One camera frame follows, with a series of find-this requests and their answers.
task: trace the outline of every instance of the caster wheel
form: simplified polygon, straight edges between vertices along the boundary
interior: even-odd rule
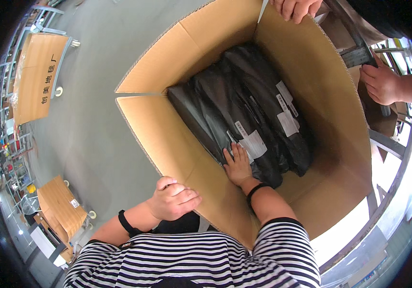
[[[61,86],[57,87],[57,89],[55,90],[55,96],[60,97],[62,93],[63,93],[63,88]]]
[[[94,210],[90,210],[87,215],[88,215],[91,219],[97,218],[97,214],[95,213]]]
[[[75,39],[73,39],[71,41],[71,46],[72,47],[79,47],[81,45],[81,43],[79,41],[76,41]]]

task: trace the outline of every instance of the black plastic bag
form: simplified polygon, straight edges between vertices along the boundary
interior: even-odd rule
[[[290,169],[303,176],[313,161],[314,139],[278,73],[260,49],[250,42],[225,51],[222,61],[233,67],[240,81],[249,89],[267,116],[273,133],[284,142],[290,156]]]
[[[224,73],[221,65],[212,64],[192,77],[195,93],[214,103],[231,134],[229,136],[246,147],[254,161],[251,165],[253,176],[276,188],[282,182],[276,156],[278,144],[267,130],[267,124],[262,123],[254,109],[243,100],[249,98],[249,91],[234,74]]]
[[[193,86],[194,81],[190,80],[188,83],[169,87],[168,99],[206,151],[223,166],[227,161],[222,149],[226,148],[230,152],[232,141],[238,141],[233,137],[225,119],[211,99],[205,97],[199,87],[195,92]],[[262,177],[256,162],[251,163],[251,169],[256,179],[270,185],[266,177]],[[278,187],[280,184],[281,179],[279,183],[272,183],[272,187]]]

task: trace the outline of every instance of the white sticker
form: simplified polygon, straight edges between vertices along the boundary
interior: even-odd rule
[[[286,103],[288,104],[288,106],[291,108],[291,111],[294,113],[295,117],[299,117],[299,113],[297,112],[297,110],[295,110],[294,105],[292,104],[292,102],[289,102],[286,100]]]
[[[236,125],[238,131],[241,133],[241,136],[243,136],[243,138],[246,138],[246,137],[247,137],[247,133],[246,133],[246,130],[244,130],[243,125],[241,125],[241,122],[240,122],[240,121],[236,121],[236,122],[235,122],[235,125]]]
[[[76,199],[73,199],[70,201],[71,205],[73,205],[74,208],[78,207],[80,204],[76,201]]]
[[[299,113],[297,112],[297,110],[295,110],[295,107],[292,104],[292,101],[294,99],[293,99],[291,93],[289,92],[288,88],[286,88],[286,85],[284,85],[283,81],[279,81],[278,84],[276,84],[276,87],[277,87],[278,91],[280,91],[281,96],[283,97],[286,104],[291,108],[291,111],[294,113],[294,116],[299,117]]]
[[[228,135],[228,137],[230,138],[230,140],[231,140],[232,142],[235,142],[235,143],[238,142],[237,140],[235,140],[235,139],[233,138],[233,136],[232,136],[232,134],[230,133],[229,130],[227,130],[227,135]],[[247,152],[247,157],[249,158],[249,164],[254,163],[254,158],[251,157],[251,155],[249,154],[249,151],[246,150],[246,152]]]
[[[244,137],[244,139],[240,141],[240,144],[248,151],[250,157],[253,159],[257,159],[267,152],[267,146],[262,141],[257,130],[254,130],[249,136]]]
[[[283,111],[284,112],[289,111],[288,106],[286,106],[286,103],[284,103],[283,97],[281,97],[281,94],[277,95],[277,99],[278,99],[278,102],[281,105],[281,108],[283,108]]]
[[[291,115],[290,111],[281,112],[277,115],[278,120],[280,120],[281,126],[283,126],[284,133],[286,137],[291,136],[294,133],[298,133],[299,129],[297,128],[297,124],[294,121],[294,118]]]
[[[279,81],[278,84],[276,84],[276,87],[278,91],[280,91],[281,95],[283,95],[284,99],[288,98],[289,102],[292,102],[293,98],[291,96],[291,93],[289,92],[288,88],[286,88],[286,85],[284,85],[283,81]]]

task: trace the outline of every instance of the striped shirt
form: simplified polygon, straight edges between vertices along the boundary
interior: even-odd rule
[[[92,240],[65,287],[319,287],[307,232],[291,218],[260,230],[250,253],[217,231],[139,234],[120,247]]]

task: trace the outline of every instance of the gray floor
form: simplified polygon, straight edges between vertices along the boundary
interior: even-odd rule
[[[173,22],[205,0],[65,1],[52,28],[81,42],[58,76],[63,94],[49,116],[31,122],[37,187],[61,175],[98,228],[121,209],[151,197],[159,176],[135,141],[114,89],[134,61]]]

